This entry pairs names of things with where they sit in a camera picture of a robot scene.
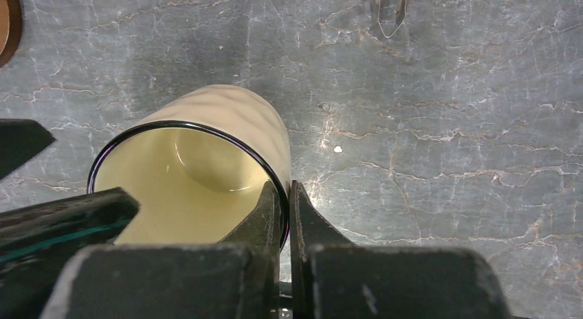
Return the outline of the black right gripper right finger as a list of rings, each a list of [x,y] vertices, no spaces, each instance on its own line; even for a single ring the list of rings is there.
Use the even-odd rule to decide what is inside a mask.
[[[511,318],[491,266],[463,247],[363,246],[294,181],[289,195],[295,318]]]

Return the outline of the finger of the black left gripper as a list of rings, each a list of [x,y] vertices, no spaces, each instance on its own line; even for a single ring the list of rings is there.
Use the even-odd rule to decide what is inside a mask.
[[[1,119],[1,179],[36,157],[55,140],[35,120]]]
[[[66,262],[110,243],[138,213],[121,188],[1,214],[1,317],[38,318]]]

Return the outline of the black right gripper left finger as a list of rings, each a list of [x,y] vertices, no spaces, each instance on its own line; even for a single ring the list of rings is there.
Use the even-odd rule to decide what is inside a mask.
[[[279,196],[266,182],[220,242],[95,245],[62,270],[42,318],[277,318]]]

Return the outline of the beige mug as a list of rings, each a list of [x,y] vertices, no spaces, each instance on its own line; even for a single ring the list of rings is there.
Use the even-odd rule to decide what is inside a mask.
[[[270,186],[284,243],[291,183],[289,136],[277,110],[249,89],[207,85],[110,140],[89,170],[87,192],[120,187],[139,203],[118,244],[215,243]]]

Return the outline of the metal serving tongs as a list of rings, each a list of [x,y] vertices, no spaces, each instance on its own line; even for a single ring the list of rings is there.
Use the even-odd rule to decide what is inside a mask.
[[[393,37],[406,18],[410,0],[368,0],[371,27],[381,39]]]

